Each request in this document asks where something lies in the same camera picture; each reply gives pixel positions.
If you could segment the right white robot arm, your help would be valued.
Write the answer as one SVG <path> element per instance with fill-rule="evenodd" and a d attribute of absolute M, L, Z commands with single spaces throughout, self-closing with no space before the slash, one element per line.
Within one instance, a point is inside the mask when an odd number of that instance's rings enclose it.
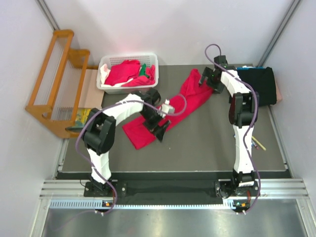
<path fill-rule="evenodd" d="M 229 122 L 235 133 L 236 158 L 230 182 L 219 185 L 218 194 L 228 198 L 241 196 L 257 188 L 252 161 L 252 133 L 258 116 L 259 94 L 243 82 L 235 67 L 229 66 L 225 55 L 218 55 L 212 61 L 214 69 L 205 67 L 199 85 L 204 82 L 214 92 L 224 89 L 230 94 Z"/>

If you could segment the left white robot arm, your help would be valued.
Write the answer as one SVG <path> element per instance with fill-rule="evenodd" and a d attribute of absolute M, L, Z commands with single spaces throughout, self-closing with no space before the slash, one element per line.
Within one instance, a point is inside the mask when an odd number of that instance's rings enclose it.
<path fill-rule="evenodd" d="M 115 141 L 116 126 L 136 113 L 144 118 L 143 125 L 156 139 L 163 140 L 164 134 L 171 124 L 167 120 L 162 125 L 159 123 L 167 116 L 175 113 L 175 108 L 166 99 L 157 109 L 154 107 L 161 100 L 156 89 L 147 92 L 135 91 L 114 105 L 99 110 L 92 109 L 82 129 L 82 140 L 87 148 L 92 173 L 90 182 L 92 190 L 102 196 L 108 195 L 112 184 L 108 181 L 111 177 L 109 168 L 109 151 Z"/>

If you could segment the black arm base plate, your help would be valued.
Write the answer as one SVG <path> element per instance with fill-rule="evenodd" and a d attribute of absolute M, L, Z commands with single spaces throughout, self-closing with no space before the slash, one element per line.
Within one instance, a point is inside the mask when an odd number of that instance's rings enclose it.
<path fill-rule="evenodd" d="M 228 183 L 231 171 L 211 172 L 114 172 L 110 190 L 102 196 L 93 191 L 90 180 L 85 185 L 84 197 L 117 197 L 118 204 L 220 204 L 223 195 L 219 185 Z M 257 196 L 259 187 L 241 196 L 228 198 L 248 200 Z"/>

